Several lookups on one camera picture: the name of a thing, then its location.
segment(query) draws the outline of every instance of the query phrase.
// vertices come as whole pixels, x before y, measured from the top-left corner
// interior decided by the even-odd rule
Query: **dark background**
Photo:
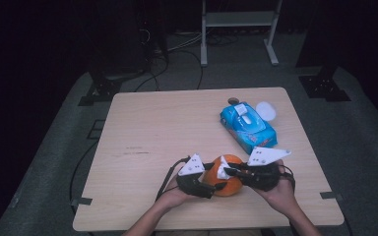
[[[169,33],[200,30],[200,0],[164,0],[160,12],[149,2],[156,1],[0,1],[0,216],[91,58],[99,55],[112,65],[141,69],[150,53],[135,56],[142,39],[126,26],[154,30],[161,24]],[[222,5],[229,4],[228,11],[251,11],[273,9],[274,2]],[[126,3],[133,3],[133,11],[124,10],[131,6]],[[220,5],[211,0],[208,6],[213,11]],[[378,108],[378,1],[284,1],[278,32],[305,30],[297,66],[335,62],[357,77]]]

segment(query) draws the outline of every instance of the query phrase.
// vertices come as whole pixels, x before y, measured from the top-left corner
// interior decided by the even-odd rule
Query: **orange object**
[[[227,163],[242,163],[242,160],[236,155],[226,154],[223,157],[225,158]],[[214,195],[227,197],[236,194],[242,188],[241,181],[236,177],[231,177],[228,180],[219,179],[217,177],[217,173],[220,165],[221,157],[219,156],[214,160],[214,166],[210,170],[205,172],[202,182],[213,186],[217,183],[226,182],[226,186],[222,190],[216,190]]]

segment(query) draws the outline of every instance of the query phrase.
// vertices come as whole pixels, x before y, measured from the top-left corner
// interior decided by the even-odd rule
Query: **floor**
[[[191,35],[171,35],[172,48]],[[378,235],[378,112],[357,79],[339,68],[333,79],[350,101],[309,98],[299,76],[319,68],[295,68],[305,33],[277,33],[274,40],[279,66],[272,66],[265,34],[227,36],[209,46],[209,65],[199,63],[199,44],[170,53],[169,64],[155,59],[152,73],[123,83],[120,92],[183,89],[283,87],[286,89],[326,177],[339,196],[349,223],[321,227],[324,235]],[[72,228],[103,128],[109,102],[79,106],[92,84],[89,74],[78,78],[0,220],[0,235],[118,235],[120,232],[76,232]],[[277,235],[292,235],[288,228]]]

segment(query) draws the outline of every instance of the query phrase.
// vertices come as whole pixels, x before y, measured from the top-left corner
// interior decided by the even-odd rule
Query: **table surface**
[[[278,116],[270,124],[279,142],[274,148],[292,151],[283,161],[294,173],[299,204],[316,225],[342,224],[337,201],[321,198],[331,188],[284,88],[231,88],[116,94],[82,194],[92,203],[79,205],[75,230],[127,230],[153,204],[169,167],[180,158],[196,152],[204,163],[223,154],[248,160],[220,123],[230,97],[253,107],[260,101],[273,104]],[[278,226],[288,226],[287,219],[243,187],[231,197],[177,207],[157,230]]]

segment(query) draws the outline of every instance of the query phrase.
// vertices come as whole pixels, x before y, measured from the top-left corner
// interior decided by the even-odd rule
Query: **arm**
[[[293,188],[287,179],[282,178],[278,186],[268,192],[254,189],[260,196],[262,196],[269,205],[284,214],[297,230],[301,236],[319,236],[322,235],[311,220],[306,216],[303,210],[297,203],[296,197],[293,194]]]
[[[161,197],[123,235],[150,235],[166,213],[174,207],[178,207],[186,201],[195,198],[197,197],[187,195],[177,188],[176,176],[174,176]]]

